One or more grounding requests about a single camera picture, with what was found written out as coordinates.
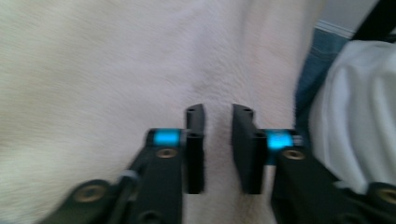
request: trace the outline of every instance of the white cloth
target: white cloth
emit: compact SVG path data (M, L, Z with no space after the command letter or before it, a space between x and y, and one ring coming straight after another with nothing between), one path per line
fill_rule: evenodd
M117 179L150 128L205 104L206 193L185 223L263 223L240 193L231 103L291 128L296 79L324 1L3 0L0 222L46 216L80 182Z
M349 42L310 115L315 155L355 191L396 185L396 45Z

